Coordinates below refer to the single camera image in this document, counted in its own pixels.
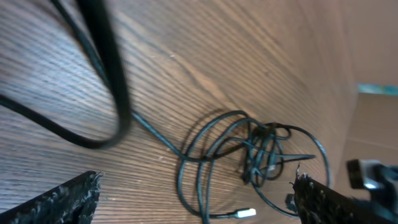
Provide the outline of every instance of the brown wall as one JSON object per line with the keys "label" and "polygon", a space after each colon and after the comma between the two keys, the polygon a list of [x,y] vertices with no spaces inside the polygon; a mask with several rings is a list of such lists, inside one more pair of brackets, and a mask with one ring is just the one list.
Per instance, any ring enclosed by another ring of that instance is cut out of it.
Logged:
{"label": "brown wall", "polygon": [[359,94],[335,190],[344,195],[367,197],[366,191],[349,186],[345,163],[350,159],[398,164],[398,96]]}
{"label": "brown wall", "polygon": [[398,85],[398,1],[341,1],[360,83]]}

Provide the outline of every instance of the coiled cable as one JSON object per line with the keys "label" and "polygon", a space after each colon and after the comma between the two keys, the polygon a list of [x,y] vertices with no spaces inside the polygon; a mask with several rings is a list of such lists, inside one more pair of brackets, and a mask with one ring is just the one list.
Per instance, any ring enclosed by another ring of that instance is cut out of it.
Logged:
{"label": "coiled cable", "polygon": [[[182,205],[193,215],[201,217],[204,224],[210,223],[211,218],[242,218],[239,214],[246,212],[245,209],[236,210],[235,212],[225,214],[211,214],[210,213],[210,186],[212,172],[215,168],[215,162],[225,156],[230,155],[237,150],[245,150],[244,158],[244,170],[241,176],[245,184],[251,184],[259,196],[269,206],[274,208],[284,215],[298,218],[295,213],[286,212],[285,210],[274,205],[266,196],[261,192],[261,187],[264,185],[266,180],[274,180],[278,178],[284,168],[286,162],[302,161],[306,159],[315,158],[314,155],[308,154],[284,154],[281,141],[290,139],[292,132],[291,130],[299,131],[306,134],[317,146],[326,167],[327,175],[327,186],[331,184],[331,172],[328,158],[325,149],[320,142],[315,139],[309,132],[295,126],[289,126],[279,123],[267,123],[262,124],[259,121],[250,118],[244,111],[230,111],[222,114],[217,118],[207,123],[193,138],[189,144],[185,153],[177,149],[166,137],[160,134],[148,121],[146,121],[137,111],[132,111],[129,93],[127,89],[126,77],[121,62],[121,57],[118,52],[116,41],[112,32],[111,24],[106,13],[106,8],[102,1],[93,0],[77,0],[80,11],[84,17],[87,28],[91,34],[91,38],[95,44],[94,48],[88,38],[75,24],[73,19],[70,17],[65,8],[61,5],[58,0],[51,0],[53,5],[57,8],[60,14],[63,16],[66,23],[70,26],[71,30],[75,34],[83,50],[85,51],[90,63],[94,67],[99,78],[102,80],[104,85],[109,89],[113,100],[115,102],[116,112],[118,115],[118,131],[112,137],[106,140],[94,140],[88,139],[84,136],[80,136],[73,133],[59,124],[51,121],[45,116],[29,109],[20,103],[4,96],[0,95],[0,104],[9,108],[10,110],[19,113],[26,118],[34,121],[35,123],[43,126],[49,131],[55,133],[61,138],[74,143],[78,146],[85,147],[88,149],[106,149],[116,145],[122,138],[128,133],[131,126],[131,120],[134,118],[147,128],[155,137],[169,147],[178,157],[181,159],[181,163],[178,168],[177,175],[177,194]],[[230,118],[232,116],[240,116],[238,120],[234,121],[228,126],[211,144],[209,149],[206,150],[205,155],[200,158],[190,157],[190,153],[196,149],[198,141],[216,124]],[[246,138],[231,137],[230,134],[237,128],[246,127]],[[279,136],[277,134],[278,129],[284,129],[287,132],[286,136]],[[237,142],[238,145],[224,149],[229,143]],[[266,166],[261,167],[263,161],[267,160]],[[185,200],[182,192],[182,180],[187,162],[199,163],[197,173],[197,195],[199,211],[193,209],[188,202]],[[203,201],[203,191],[201,176],[203,174],[203,166],[205,163],[210,163],[210,172],[208,174],[207,188],[205,194],[205,201]],[[279,172],[270,177],[270,171],[275,166],[280,165]]]}

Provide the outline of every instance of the black cable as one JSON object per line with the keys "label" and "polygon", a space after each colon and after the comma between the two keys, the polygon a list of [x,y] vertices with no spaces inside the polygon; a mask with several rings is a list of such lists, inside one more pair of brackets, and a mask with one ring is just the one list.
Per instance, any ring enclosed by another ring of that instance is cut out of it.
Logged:
{"label": "black cable", "polygon": [[[155,137],[162,141],[167,147],[169,147],[178,157],[181,159],[181,163],[178,169],[177,175],[177,194],[182,205],[193,215],[202,218],[203,223],[209,223],[211,218],[240,218],[238,215],[239,211],[229,212],[224,214],[211,214],[210,213],[210,187],[213,169],[217,159],[221,159],[225,156],[230,155],[238,150],[245,150],[244,158],[244,170],[242,180],[245,184],[252,184],[255,191],[259,196],[270,205],[272,208],[277,210],[284,215],[298,218],[297,214],[286,212],[285,210],[276,207],[271,201],[269,201],[265,195],[261,192],[261,187],[264,185],[266,180],[275,180],[278,178],[284,168],[286,162],[302,161],[307,159],[315,158],[314,155],[307,154],[284,154],[281,141],[289,140],[292,132],[291,130],[299,131],[306,134],[317,146],[321,152],[323,161],[326,167],[327,175],[327,186],[331,184],[331,173],[330,165],[326,155],[326,151],[320,142],[315,139],[309,132],[302,128],[295,126],[284,125],[279,123],[267,123],[262,124],[259,121],[250,118],[244,111],[230,111],[222,114],[217,118],[206,124],[193,138],[189,144],[187,151],[182,153],[178,150],[167,138],[161,135],[152,125],[150,125],[137,111],[132,111],[129,102],[129,93],[127,90],[126,78],[124,75],[121,58],[118,53],[116,42],[114,40],[111,25],[108,20],[108,16],[105,10],[105,6],[102,1],[87,1],[77,0],[80,11],[83,14],[88,30],[90,31],[91,38],[96,46],[95,48],[90,44],[90,41],[84,33],[78,28],[73,19],[69,16],[65,8],[60,4],[58,0],[51,0],[53,5],[57,8],[60,14],[63,16],[67,24],[70,26],[76,38],[79,40],[84,52],[86,53],[90,63],[94,67],[97,75],[103,81],[104,85],[109,89],[118,114],[119,128],[117,133],[107,140],[92,140],[86,137],[75,134],[57,123],[49,120],[45,116],[7,98],[4,95],[0,95],[0,104],[13,110],[26,118],[36,122],[37,124],[47,128],[49,131],[57,134],[61,138],[72,142],[78,146],[86,147],[89,149],[104,149],[112,147],[117,144],[127,134],[131,125],[131,118],[133,117],[145,128],[148,129]],[[206,150],[205,155],[201,158],[190,157],[190,153],[197,148],[197,142],[215,125],[224,121],[226,118],[232,116],[240,116],[241,118],[234,121],[227,127],[211,144],[209,149]],[[246,127],[246,138],[237,138],[230,136],[230,134],[237,128]],[[287,131],[286,136],[279,136],[277,134],[278,129],[284,129]],[[225,149],[225,146],[229,143],[236,142],[238,145]],[[264,161],[266,162],[265,167],[261,167]],[[193,209],[188,202],[185,200],[182,192],[182,180],[185,165],[187,162],[199,163],[198,174],[197,174],[197,194],[198,194],[198,205],[200,211]],[[207,188],[206,188],[206,204],[203,202],[203,192],[201,189],[201,175],[203,172],[203,166],[206,162],[210,162],[210,171],[208,174]],[[279,166],[278,173],[269,177],[269,172]]]}

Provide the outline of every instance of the wire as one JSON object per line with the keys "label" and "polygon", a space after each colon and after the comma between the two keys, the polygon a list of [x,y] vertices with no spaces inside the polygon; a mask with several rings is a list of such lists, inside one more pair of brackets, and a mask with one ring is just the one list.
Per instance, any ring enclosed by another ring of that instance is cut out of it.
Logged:
{"label": "wire", "polygon": [[[210,187],[213,169],[218,159],[226,157],[238,150],[245,151],[243,175],[241,176],[245,184],[251,184],[260,198],[269,206],[278,212],[288,215],[290,217],[298,218],[295,213],[286,212],[285,210],[274,205],[261,192],[261,187],[266,180],[275,180],[278,178],[283,169],[284,164],[293,161],[302,161],[315,158],[315,155],[308,154],[284,154],[281,141],[289,140],[292,136],[292,130],[299,131],[306,134],[317,146],[320,151],[326,167],[327,186],[331,184],[331,172],[326,151],[320,142],[315,139],[309,132],[296,126],[284,125],[279,123],[262,124],[259,121],[250,118],[244,111],[230,111],[222,114],[207,123],[196,134],[193,140],[187,147],[185,153],[177,149],[166,137],[160,134],[148,121],[146,121],[137,111],[133,111],[130,106],[129,93],[127,89],[126,77],[124,74],[121,57],[118,52],[116,41],[112,32],[111,25],[108,20],[103,1],[85,1],[77,0],[80,11],[84,17],[87,28],[91,34],[91,38],[95,44],[94,48],[86,35],[75,24],[65,8],[58,0],[51,0],[53,5],[57,8],[59,13],[63,16],[66,23],[70,26],[76,38],[79,40],[84,52],[86,53],[90,63],[94,67],[97,75],[102,80],[104,85],[109,89],[113,100],[115,102],[116,111],[118,114],[118,131],[112,137],[106,140],[88,139],[73,133],[57,123],[51,121],[45,116],[21,105],[20,103],[0,95],[0,104],[9,108],[10,110],[19,113],[35,123],[43,126],[49,131],[55,133],[61,138],[74,143],[81,147],[89,149],[106,149],[117,144],[128,133],[131,126],[131,120],[134,118],[143,127],[147,128],[155,137],[162,143],[169,147],[181,159],[177,174],[177,194],[182,205],[193,215],[201,217],[204,224],[210,223],[211,218],[242,218],[252,215],[252,209],[239,209],[234,212],[224,214],[210,213]],[[205,151],[205,155],[200,158],[190,157],[190,153],[198,148],[199,140],[208,134],[208,132],[222,121],[226,121],[230,117],[240,118],[232,122],[211,144]],[[237,129],[245,128],[247,137],[237,138],[231,136]],[[279,136],[278,129],[283,129],[287,132],[286,136]],[[237,143],[233,147],[227,149],[226,146]],[[185,200],[182,191],[183,174],[187,162],[198,163],[198,172],[196,179],[197,195],[199,211],[193,209]],[[205,202],[203,201],[203,190],[201,177],[203,174],[204,165],[210,163],[210,171],[207,179],[207,187],[205,194]],[[279,166],[278,173],[271,177],[270,171]]]}

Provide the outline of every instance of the wooden table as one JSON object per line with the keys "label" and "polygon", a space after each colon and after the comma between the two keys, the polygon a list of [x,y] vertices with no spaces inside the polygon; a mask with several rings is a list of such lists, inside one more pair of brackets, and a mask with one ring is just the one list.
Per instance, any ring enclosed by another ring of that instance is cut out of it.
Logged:
{"label": "wooden table", "polygon": [[[68,9],[80,25],[74,2]],[[356,83],[338,1],[110,1],[129,75],[131,101],[174,144],[212,111],[242,109],[263,122],[300,126],[340,165]],[[115,129],[111,99],[60,15],[47,1],[0,2],[0,93],[85,136]],[[142,126],[117,147],[74,146],[0,108],[0,212],[86,170],[101,171],[94,223],[200,223],[175,193],[177,156]],[[286,153],[314,153],[296,135]],[[240,152],[218,162],[211,211],[257,209],[248,220],[213,223],[287,223],[239,179]],[[297,163],[264,193],[284,207]],[[303,163],[319,181],[322,161]],[[184,192],[196,205],[196,165]]]}

